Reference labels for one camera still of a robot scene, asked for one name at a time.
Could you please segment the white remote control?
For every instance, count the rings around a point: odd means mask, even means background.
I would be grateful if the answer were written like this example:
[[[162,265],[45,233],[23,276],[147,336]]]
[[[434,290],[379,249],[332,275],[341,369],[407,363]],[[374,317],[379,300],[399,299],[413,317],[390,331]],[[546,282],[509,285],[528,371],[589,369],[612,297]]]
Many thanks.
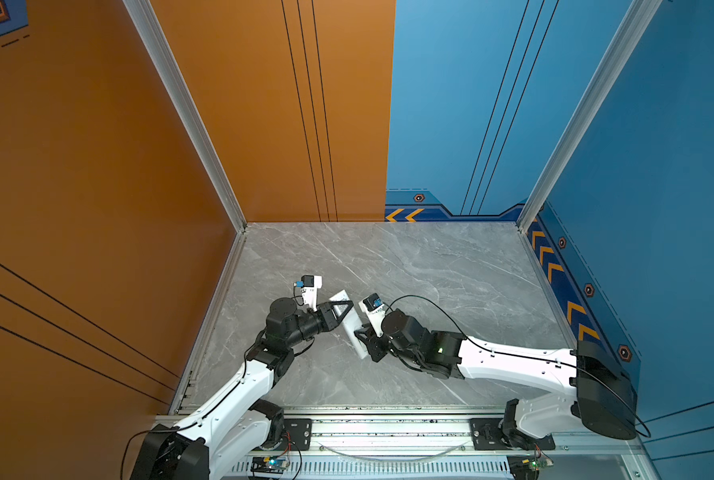
[[[351,300],[348,293],[345,290],[341,290],[334,296],[330,298],[330,301],[333,300]],[[357,354],[358,358],[360,360],[363,360],[368,357],[367,349],[357,340],[355,337],[355,330],[359,329],[362,327],[362,322],[361,319],[358,315],[357,310],[355,309],[355,305],[353,310],[350,312],[350,314],[346,317],[344,322],[340,325],[342,329],[345,331],[351,346],[353,347],[355,353]]]

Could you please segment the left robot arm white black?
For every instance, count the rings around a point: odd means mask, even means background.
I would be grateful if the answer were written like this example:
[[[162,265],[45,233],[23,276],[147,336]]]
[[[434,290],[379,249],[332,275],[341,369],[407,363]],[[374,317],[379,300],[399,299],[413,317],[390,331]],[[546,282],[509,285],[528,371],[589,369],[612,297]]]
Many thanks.
[[[143,443],[132,479],[223,479],[250,451],[282,442],[284,409],[264,399],[296,359],[295,347],[338,328],[354,302],[300,306],[275,300],[265,328],[243,355],[243,366],[207,402],[174,426],[139,433]]]

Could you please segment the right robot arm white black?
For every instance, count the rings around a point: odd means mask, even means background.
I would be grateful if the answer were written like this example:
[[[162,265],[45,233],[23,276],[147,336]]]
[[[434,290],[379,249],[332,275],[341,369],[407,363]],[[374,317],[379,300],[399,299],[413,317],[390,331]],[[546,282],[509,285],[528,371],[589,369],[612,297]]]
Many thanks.
[[[361,357],[380,362],[391,355],[439,379],[497,380],[540,390],[539,397],[506,403],[494,429],[510,449],[551,449],[554,434],[580,429],[625,441],[648,431],[637,416],[629,374],[594,342],[524,348],[429,330],[401,310],[375,308],[367,316],[367,323],[348,330]]]

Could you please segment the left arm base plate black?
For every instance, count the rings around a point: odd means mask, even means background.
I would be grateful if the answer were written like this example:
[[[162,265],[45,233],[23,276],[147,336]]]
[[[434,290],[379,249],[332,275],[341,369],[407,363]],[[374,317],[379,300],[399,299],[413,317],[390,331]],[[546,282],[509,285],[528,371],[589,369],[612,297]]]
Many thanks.
[[[311,447],[313,420],[311,418],[284,418],[272,420],[270,431],[260,450],[308,451]]]

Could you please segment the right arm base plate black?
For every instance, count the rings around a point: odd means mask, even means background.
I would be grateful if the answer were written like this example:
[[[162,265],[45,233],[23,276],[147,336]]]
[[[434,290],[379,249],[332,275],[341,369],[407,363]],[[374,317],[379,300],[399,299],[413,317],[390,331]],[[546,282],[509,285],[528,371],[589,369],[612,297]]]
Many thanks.
[[[514,425],[507,424],[504,419],[473,418],[469,420],[469,426],[474,448],[477,451],[556,449],[552,435],[534,438],[521,432]]]

